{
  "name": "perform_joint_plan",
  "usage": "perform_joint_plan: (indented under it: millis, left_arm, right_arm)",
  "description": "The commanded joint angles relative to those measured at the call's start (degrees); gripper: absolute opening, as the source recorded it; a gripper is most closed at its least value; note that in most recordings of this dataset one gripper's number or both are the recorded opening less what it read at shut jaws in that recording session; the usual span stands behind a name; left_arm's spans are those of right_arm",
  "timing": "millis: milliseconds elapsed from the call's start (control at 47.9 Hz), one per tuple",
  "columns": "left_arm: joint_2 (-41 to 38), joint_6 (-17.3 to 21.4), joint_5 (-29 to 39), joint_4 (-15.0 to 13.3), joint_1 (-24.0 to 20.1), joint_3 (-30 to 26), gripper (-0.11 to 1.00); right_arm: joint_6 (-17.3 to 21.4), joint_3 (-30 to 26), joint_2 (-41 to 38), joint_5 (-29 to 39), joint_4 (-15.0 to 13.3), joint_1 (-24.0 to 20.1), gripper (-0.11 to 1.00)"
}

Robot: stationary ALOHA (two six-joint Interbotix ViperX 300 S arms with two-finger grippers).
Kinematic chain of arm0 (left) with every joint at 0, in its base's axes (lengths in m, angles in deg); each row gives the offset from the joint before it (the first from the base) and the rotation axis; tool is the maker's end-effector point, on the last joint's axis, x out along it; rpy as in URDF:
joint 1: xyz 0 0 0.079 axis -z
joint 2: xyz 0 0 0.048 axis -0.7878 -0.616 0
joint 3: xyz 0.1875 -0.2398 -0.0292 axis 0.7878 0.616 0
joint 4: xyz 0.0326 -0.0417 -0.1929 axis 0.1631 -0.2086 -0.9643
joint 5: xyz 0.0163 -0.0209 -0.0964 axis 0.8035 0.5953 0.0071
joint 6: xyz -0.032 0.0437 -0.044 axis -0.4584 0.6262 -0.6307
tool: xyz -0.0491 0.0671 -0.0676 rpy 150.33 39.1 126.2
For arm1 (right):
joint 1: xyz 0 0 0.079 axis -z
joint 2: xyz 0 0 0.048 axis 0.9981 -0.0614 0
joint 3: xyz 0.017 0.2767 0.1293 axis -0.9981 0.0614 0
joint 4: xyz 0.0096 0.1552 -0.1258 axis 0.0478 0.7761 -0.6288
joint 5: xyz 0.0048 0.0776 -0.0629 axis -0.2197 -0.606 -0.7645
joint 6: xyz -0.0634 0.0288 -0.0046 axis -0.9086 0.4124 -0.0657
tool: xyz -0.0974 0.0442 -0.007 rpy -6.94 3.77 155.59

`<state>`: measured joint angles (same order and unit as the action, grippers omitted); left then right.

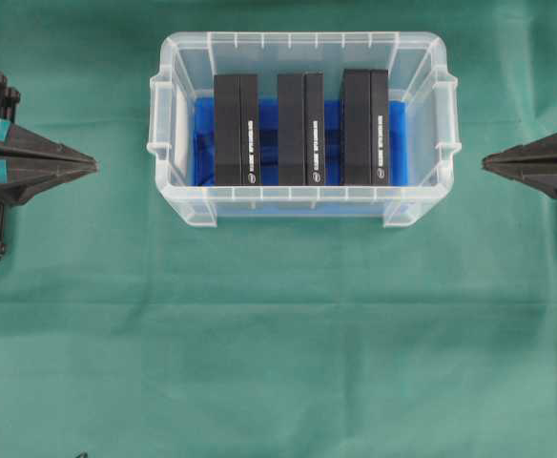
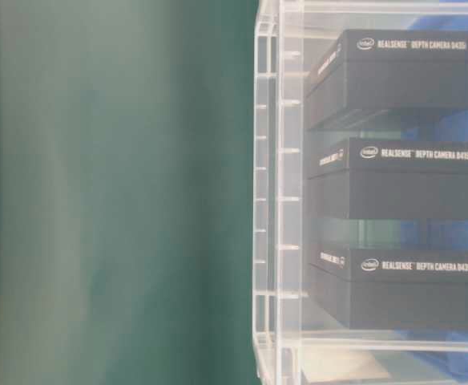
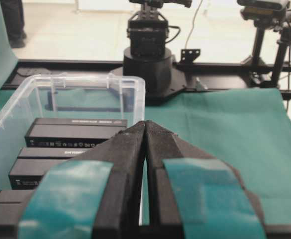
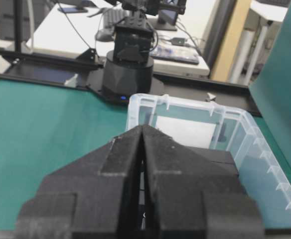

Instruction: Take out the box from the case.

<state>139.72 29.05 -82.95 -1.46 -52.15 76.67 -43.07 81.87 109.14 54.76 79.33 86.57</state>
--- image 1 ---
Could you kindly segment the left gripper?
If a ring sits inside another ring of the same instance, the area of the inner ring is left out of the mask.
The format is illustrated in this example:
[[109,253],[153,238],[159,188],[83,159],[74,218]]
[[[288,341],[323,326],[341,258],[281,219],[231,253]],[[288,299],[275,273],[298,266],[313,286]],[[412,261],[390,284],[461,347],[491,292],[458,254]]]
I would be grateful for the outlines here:
[[0,73],[0,156],[44,159],[0,158],[0,260],[6,249],[6,204],[24,205],[53,187],[98,171],[93,157],[12,123],[19,101],[20,93],[10,88],[7,78]]

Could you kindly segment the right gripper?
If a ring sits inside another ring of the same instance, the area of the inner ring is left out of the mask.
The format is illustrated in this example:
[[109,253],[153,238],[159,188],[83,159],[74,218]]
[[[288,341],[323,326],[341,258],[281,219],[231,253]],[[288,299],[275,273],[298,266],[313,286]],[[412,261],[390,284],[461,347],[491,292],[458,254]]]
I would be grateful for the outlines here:
[[557,198],[557,164],[533,163],[557,163],[557,133],[489,155],[483,169]]

